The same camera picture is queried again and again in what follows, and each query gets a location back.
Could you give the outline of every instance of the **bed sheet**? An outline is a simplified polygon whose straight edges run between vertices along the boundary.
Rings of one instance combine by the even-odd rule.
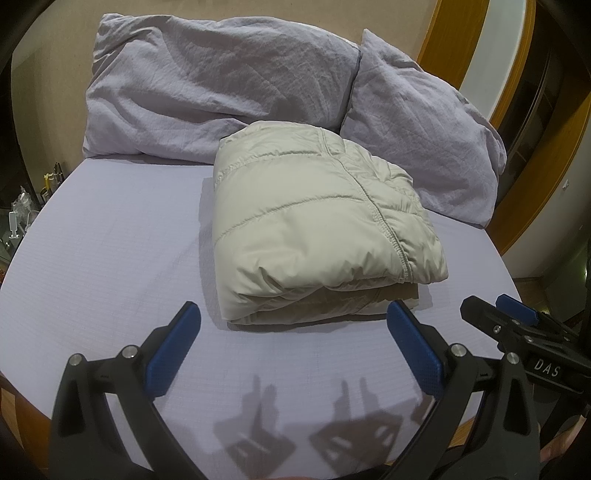
[[[431,405],[385,321],[250,328],[220,317],[211,241],[212,167],[132,155],[85,160],[40,213],[0,290],[0,371],[50,416],[74,352],[114,356],[186,300],[202,329],[155,402],[211,480],[334,478],[395,458]],[[419,321],[475,355],[495,342],[460,318],[469,295],[518,298],[483,230],[430,214],[449,279],[420,286]],[[476,412],[474,398],[465,412]],[[116,398],[113,417],[146,465]]]

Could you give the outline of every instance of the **white wall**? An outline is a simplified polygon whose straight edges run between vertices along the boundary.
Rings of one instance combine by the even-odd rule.
[[[568,180],[566,190],[562,186]],[[511,277],[538,277],[559,259],[591,220],[591,128],[550,200],[527,230],[503,255]]]
[[[460,92],[490,119],[515,61],[527,0],[490,0]]]

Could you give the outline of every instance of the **puffer jacket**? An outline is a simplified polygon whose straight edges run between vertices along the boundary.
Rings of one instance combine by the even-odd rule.
[[[290,324],[386,311],[447,278],[410,176],[322,128],[256,122],[220,142],[213,244],[221,313]]]

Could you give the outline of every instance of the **metal bolt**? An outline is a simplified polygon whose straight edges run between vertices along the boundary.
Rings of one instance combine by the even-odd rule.
[[[517,365],[519,363],[519,355],[517,355],[515,352],[509,352],[507,354],[507,360],[510,364]]]
[[[82,362],[82,355],[79,353],[75,353],[68,359],[68,363],[73,367],[78,365],[80,362]]]
[[[128,345],[121,350],[123,358],[133,358],[138,354],[138,348],[135,345]]]
[[[452,345],[451,350],[454,356],[464,356],[467,352],[466,347],[463,346],[461,343],[454,343]]]

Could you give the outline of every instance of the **pillow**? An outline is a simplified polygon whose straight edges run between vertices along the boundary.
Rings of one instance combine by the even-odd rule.
[[[213,164],[220,139],[257,120],[338,130],[359,48],[270,17],[107,14],[93,58],[85,156]]]
[[[340,134],[413,178],[423,206],[486,226],[506,152],[454,87],[369,30]]]

